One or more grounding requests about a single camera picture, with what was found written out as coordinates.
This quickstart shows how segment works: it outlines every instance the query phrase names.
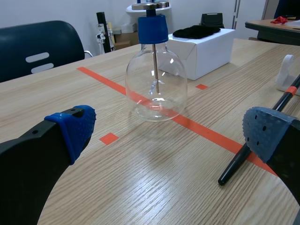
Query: wooden table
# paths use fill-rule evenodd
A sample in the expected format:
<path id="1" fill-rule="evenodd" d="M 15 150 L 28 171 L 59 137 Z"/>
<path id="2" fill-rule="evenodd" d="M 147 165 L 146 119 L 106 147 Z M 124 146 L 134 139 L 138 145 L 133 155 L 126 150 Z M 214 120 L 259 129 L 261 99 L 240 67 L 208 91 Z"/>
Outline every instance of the wooden table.
<path id="1" fill-rule="evenodd" d="M 91 142 L 54 187 L 39 225 L 290 225 L 297 202 L 275 175 L 246 162 L 231 181 L 217 180 L 234 154 L 170 120 L 137 120 L 123 94 L 79 71 L 123 85 L 139 46 L 0 83 L 0 142 L 17 138 L 46 115 L 86 104 L 97 113 Z M 232 62 L 188 82 L 184 116 L 244 143 L 242 118 L 272 107 L 286 54 L 300 71 L 300 47 L 235 40 Z M 197 85 L 208 88 L 201 90 Z M 299 97 L 285 112 L 300 116 Z M 105 145 L 108 133 L 118 139 Z M 260 165 L 257 158 L 251 161 Z"/>
<path id="2" fill-rule="evenodd" d="M 258 30 L 257 39 L 286 45 L 300 45 L 299 27 L 272 24 L 271 20 L 256 20 L 245 23 L 246 28 Z"/>

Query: orange tape line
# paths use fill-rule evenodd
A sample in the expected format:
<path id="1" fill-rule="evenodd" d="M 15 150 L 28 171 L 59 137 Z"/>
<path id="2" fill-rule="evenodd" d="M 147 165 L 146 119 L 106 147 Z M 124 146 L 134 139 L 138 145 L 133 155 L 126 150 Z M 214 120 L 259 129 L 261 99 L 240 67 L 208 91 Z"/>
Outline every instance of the orange tape line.
<path id="1" fill-rule="evenodd" d="M 119 85 L 99 74 L 96 74 L 95 72 L 85 68 L 85 67 L 79 67 L 77 68 L 79 71 L 91 76 L 92 78 L 94 78 L 95 80 L 97 81 L 100 81 L 101 83 L 107 85 L 108 87 L 112 88 L 112 89 L 115 89 L 116 91 L 120 92 L 121 94 L 123 95 L 126 95 L 126 89 L 122 86 L 122 85 Z"/>
<path id="2" fill-rule="evenodd" d="M 286 90 L 286 92 L 290 92 L 294 96 L 297 92 L 297 88 L 294 86 L 291 86 Z"/>
<path id="3" fill-rule="evenodd" d="M 116 91 L 122 93 L 123 95 L 126 95 L 126 89 L 123 86 L 121 86 L 121 85 L 119 85 L 119 84 L 117 84 L 117 83 L 115 83 L 115 82 L 113 82 L 113 81 L 111 81 L 111 80 L 109 80 L 109 79 L 107 79 L 107 78 L 105 78 L 105 77 L 103 77 L 103 76 L 101 76 L 101 75 L 99 75 L 99 74 L 97 74 L 97 73 L 95 73 L 95 72 L 87 69 L 87 68 L 80 67 L 80 68 L 78 68 L 78 70 L 80 70 L 81 72 L 83 72 L 83 73 L 91 76 L 92 78 L 96 79 L 97 81 L 100 81 L 101 83 L 103 83 L 103 84 L 105 84 L 105 85 L 107 85 L 107 86 L 115 89 Z M 137 96 L 139 96 L 139 94 L 137 94 L 135 92 L 130 93 L 130 95 L 132 96 L 133 100 L 135 100 L 135 98 Z M 146 105 L 148 99 L 145 98 L 145 97 L 142 97 L 142 99 L 143 99 L 143 102 L 144 102 L 144 103 L 142 103 L 142 105 Z M 173 112 L 165 112 L 165 113 L 168 114 L 168 115 L 170 115 L 170 117 L 171 117 Z M 225 136 L 223 136 L 223 135 L 221 135 L 221 134 L 219 134 L 219 133 L 217 133 L 217 132 L 215 132 L 215 131 L 213 131 L 213 130 L 211 130 L 211 129 L 209 129 L 209 128 L 207 128 L 207 127 L 205 127 L 205 126 L 203 126 L 203 125 L 201 125 L 201 124 L 199 124 L 199 123 L 197 123 L 197 122 L 195 122 L 193 120 L 190 120 L 189 118 L 187 118 L 187 117 L 185 117 L 183 115 L 178 115 L 177 117 L 173 118 L 172 120 L 174 122 L 182 125 L 183 127 L 185 127 L 187 129 L 193 131 L 194 133 L 196 133 L 196 134 L 198 134 L 198 135 L 200 135 L 200 136 L 202 136 L 202 137 L 210 140 L 211 142 L 214 142 L 215 144 L 221 146 L 222 148 L 224 148 L 224 149 L 226 149 L 226 150 L 228 150 L 228 151 L 230 151 L 230 152 L 232 152 L 234 154 L 236 154 L 241 149 L 241 147 L 242 147 L 241 144 L 235 142 L 234 140 L 231 140 L 228 137 L 225 137 Z M 254 154 L 251 154 L 247 158 L 247 160 L 249 162 L 251 162 L 251 163 L 259 166 L 260 168 L 262 168 L 262 169 L 264 169 L 264 170 L 266 170 L 266 171 L 268 171 L 268 172 L 276 175 L 268 167 L 268 165 L 266 165 L 265 163 L 263 163 Z"/>

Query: gray gripper pad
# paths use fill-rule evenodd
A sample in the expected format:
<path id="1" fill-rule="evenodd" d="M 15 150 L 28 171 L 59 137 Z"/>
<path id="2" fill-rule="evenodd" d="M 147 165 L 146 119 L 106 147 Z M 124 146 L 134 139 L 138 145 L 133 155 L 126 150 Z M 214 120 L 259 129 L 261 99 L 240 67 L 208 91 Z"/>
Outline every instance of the gray gripper pad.
<path id="1" fill-rule="evenodd" d="M 295 119 L 297 118 L 273 109 L 263 107 L 249 109 L 243 119 L 247 146 L 266 163 Z"/>

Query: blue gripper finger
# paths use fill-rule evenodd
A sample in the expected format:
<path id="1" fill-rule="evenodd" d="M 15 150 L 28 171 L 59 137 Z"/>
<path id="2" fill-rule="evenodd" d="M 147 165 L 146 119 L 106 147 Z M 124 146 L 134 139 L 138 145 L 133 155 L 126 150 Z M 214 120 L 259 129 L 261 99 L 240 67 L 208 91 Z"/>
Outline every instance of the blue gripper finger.
<path id="1" fill-rule="evenodd" d="M 94 132 L 95 110 L 88 105 L 78 105 L 72 109 L 46 116 L 45 120 L 59 124 L 71 158 L 71 165 L 73 165 Z"/>
<path id="2" fill-rule="evenodd" d="M 244 115 L 243 131 L 247 146 L 264 163 L 273 155 L 293 120 L 273 109 L 254 107 Z"/>

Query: round-bottom flask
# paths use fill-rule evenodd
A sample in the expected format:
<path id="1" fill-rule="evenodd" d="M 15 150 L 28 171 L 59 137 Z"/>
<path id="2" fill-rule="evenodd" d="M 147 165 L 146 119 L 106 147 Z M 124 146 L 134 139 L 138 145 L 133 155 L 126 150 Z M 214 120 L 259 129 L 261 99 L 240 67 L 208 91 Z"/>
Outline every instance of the round-bottom flask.
<path id="1" fill-rule="evenodd" d="M 126 96 L 131 112 L 143 120 L 169 120 L 184 110 L 187 76 L 180 59 L 165 43 L 142 45 L 130 61 Z"/>

